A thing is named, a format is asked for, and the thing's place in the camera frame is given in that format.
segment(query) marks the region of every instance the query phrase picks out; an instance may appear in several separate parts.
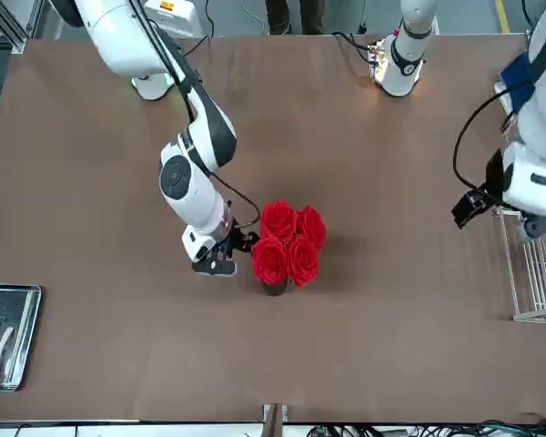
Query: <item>table surface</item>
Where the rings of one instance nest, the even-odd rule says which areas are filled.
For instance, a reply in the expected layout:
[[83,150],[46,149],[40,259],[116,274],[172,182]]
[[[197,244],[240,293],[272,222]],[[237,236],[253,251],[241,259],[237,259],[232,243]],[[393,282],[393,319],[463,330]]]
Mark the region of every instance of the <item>table surface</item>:
[[[28,42],[0,100],[0,282],[45,294],[0,420],[258,421],[270,402],[294,422],[546,414],[546,326],[510,321],[498,220],[459,232],[450,214],[455,138],[523,44],[435,37],[404,99],[330,36],[191,56],[238,133],[221,176],[328,226],[315,282],[270,298],[246,255],[232,279],[190,269],[157,187],[159,150],[187,122],[177,91],[148,103],[90,44]],[[475,180],[502,119],[490,108],[464,139]]]

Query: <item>red rose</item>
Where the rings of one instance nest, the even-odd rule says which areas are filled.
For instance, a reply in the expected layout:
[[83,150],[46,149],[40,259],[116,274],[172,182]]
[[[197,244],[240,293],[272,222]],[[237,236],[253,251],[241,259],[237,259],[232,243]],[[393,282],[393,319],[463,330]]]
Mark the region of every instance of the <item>red rose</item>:
[[261,215],[261,237],[274,236],[283,243],[289,242],[296,231],[298,213],[283,200],[269,203]]
[[305,207],[298,213],[298,233],[305,235],[316,248],[324,247],[326,225],[314,208]]
[[265,237],[251,249],[255,275],[269,285],[278,285],[288,277],[288,250],[279,239]]
[[318,276],[318,249],[304,235],[297,235],[289,243],[289,276],[296,287]]

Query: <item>wire rack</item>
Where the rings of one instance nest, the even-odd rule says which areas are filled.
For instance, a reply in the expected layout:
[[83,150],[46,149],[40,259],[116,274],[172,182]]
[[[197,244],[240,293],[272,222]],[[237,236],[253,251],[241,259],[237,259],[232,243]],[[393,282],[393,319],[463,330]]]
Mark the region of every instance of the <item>wire rack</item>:
[[516,321],[546,323],[546,235],[523,240],[520,213],[496,209],[508,261]]

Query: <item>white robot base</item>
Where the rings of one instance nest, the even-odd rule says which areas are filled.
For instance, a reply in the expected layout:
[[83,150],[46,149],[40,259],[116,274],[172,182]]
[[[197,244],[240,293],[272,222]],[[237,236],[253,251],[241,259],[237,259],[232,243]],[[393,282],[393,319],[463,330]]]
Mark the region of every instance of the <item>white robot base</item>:
[[409,71],[403,74],[392,58],[394,41],[395,36],[388,35],[370,49],[369,61],[373,61],[373,65],[370,65],[370,77],[390,96],[404,97],[419,80],[423,61],[417,67],[408,66]]
[[176,82],[168,73],[146,77],[134,77],[131,85],[143,99],[154,101],[162,98]]

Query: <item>robotic arm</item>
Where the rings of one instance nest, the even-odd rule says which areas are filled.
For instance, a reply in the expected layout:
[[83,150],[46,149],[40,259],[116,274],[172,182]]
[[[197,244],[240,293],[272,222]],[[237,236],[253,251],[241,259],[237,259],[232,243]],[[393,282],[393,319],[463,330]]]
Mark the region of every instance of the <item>robotic arm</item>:
[[419,80],[439,1],[401,0],[399,31],[370,49],[372,78],[391,96],[406,96]]
[[120,76],[134,78],[142,97],[160,98],[176,84],[192,104],[196,116],[188,107],[191,123],[162,149],[159,185],[167,204],[187,223],[182,241],[193,269],[232,275],[236,272],[232,250],[249,251],[258,239],[236,227],[230,204],[209,179],[233,158],[235,130],[180,48],[145,19],[137,0],[133,2],[51,0],[67,23],[85,24],[106,65]]
[[531,36],[529,60],[534,92],[507,132],[503,155],[496,153],[488,164],[485,184],[453,210],[460,228],[496,205],[497,198],[521,211],[525,239],[546,233],[546,10]]

